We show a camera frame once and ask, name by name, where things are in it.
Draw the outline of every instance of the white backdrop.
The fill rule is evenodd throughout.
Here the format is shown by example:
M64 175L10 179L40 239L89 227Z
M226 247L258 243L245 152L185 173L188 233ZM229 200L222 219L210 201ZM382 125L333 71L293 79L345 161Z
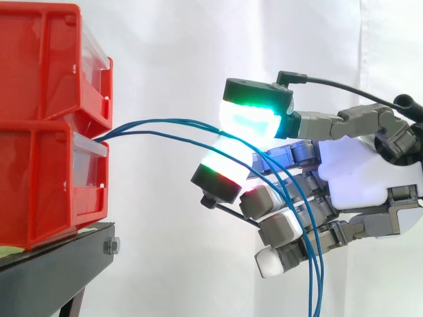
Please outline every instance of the white backdrop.
M114 59L115 126L172 116L217 125L227 77L272 82L278 71L285 69L360 84L364 63L360 59L360 9L367 7L360 8L359 0L76 3L105 52ZM372 12L380 7L381 3L373 5ZM381 12L383 21L390 20ZM384 52L373 62L381 60ZM395 95L375 90L380 77L370 75L371 67L367 71L364 88L387 98ZM395 75L382 84L395 86ZM336 113L359 102L345 92L312 84L294 90L297 110ZM195 135L200 141L214 140L188 129L151 128ZM152 136L114 139L110 148L107 220L116 221L122 248L112 266L87 287L81 317L306 316L307 264L281 277L262 280L254 263L254 253L262 247L255 229L200 205L201 192L190 178L205 151ZM392 260L384 256L397 252L391 248L397 245L389 243L386 241L386 248L368 244L368 249L363 241L355 242L325 256L322 316L380 316L382 311L384 316L398 315L389 311L403 303L387 304L388 293L382 289L388 289L390 278L401 268L377 273L384 260ZM398 243L408 246L409 240ZM373 265L376 249L384 260ZM418 259L406 249L401 256L408 258L408 264ZM399 284L401 290L407 282ZM418 288L418 282L414 283L413 291ZM401 300L406 305L420 304L414 297L405 297ZM377 310L381 305L389 308Z

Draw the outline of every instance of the black connector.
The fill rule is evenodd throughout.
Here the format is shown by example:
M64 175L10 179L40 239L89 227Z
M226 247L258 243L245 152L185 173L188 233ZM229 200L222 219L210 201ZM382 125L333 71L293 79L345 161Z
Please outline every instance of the black connector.
M288 87L289 84L305 84L308 81L306 74L292 73L291 71L280 71L276 83Z
M401 109L397 109L397 111L404 117L414 122L423 122L423 107L415 102L409 95L400 94L394 99L394 104L401 107Z

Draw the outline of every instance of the black cable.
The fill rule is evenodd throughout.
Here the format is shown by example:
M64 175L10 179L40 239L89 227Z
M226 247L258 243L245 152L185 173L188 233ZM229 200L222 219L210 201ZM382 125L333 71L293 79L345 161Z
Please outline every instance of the black cable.
M256 226L257 228L260 228L260 225L256 221L251 220L251 219L245 219L244 216L242 216L240 213L236 212L235 210L232 210L231 208L228 208L224 205L221 205L220 203L216 204L215 207L220 209L220 210L223 210L224 212L226 212L226 213L228 213L232 216L235 216L238 219L241 219L241 220L248 222L250 225L253 225L253 226Z
M370 99L374 102L377 102L378 104L388 106L388 107L395 109L395 110L398 110L398 111L404 111L404 108L402 106L399 106L397 104L393 104L392 102L388 102L384 99L380 99L380 98L378 98L378 97L376 97L372 94L369 94L365 91L362 91L360 89L356 89L356 88L348 86L348 85L337 83L336 81L328 81L327 79L308 77L307 82L308 83L326 85L326 86L332 86L332 87L335 87L335 88L346 90L346 91L352 92L353 94L358 94L359 96L362 96L364 98L367 98L367 99Z

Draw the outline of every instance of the red storage drawer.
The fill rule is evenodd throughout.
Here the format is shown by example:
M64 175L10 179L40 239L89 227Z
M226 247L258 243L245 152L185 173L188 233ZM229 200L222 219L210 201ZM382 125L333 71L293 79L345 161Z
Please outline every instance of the red storage drawer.
M112 127L112 60L79 7L0 1L0 118L65 120L96 137Z
M31 249L107 216L108 147L66 122L0 121L0 246Z

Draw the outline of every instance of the robotic hand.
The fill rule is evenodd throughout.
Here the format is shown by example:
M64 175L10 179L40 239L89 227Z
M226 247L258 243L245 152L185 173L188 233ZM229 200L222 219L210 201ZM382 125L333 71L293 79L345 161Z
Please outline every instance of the robotic hand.
M305 75L280 72L273 87L292 96L288 85L306 82ZM356 239L403 234L421 218L423 208L418 199L423 197L423 111L411 97L400 95L395 105L380 100L356 106L336 116L293 112L289 99L286 102L289 107L285 107L286 116L276 137L304 141L269 150L267 154L287 169L302 169L295 179L309 200L322 253ZM410 126L396 117L393 108L416 123ZM263 175L271 174L270 167L257 155L252 167ZM221 180L210 186L210 182L204 182L208 177L200 176L196 173L192 181L205 192L203 204L219 201L213 196L213 190L219 192L216 188L231 188L222 186ZM315 233L300 193L290 179L284 183L317 252ZM233 199L223 201L231 203ZM255 258L263 278L286 272L308 258L297 219L269 186L259 185L241 195L240 208L246 219L254 219L260 225L258 233L266 248ZM337 221L341 213L357 215L348 222Z

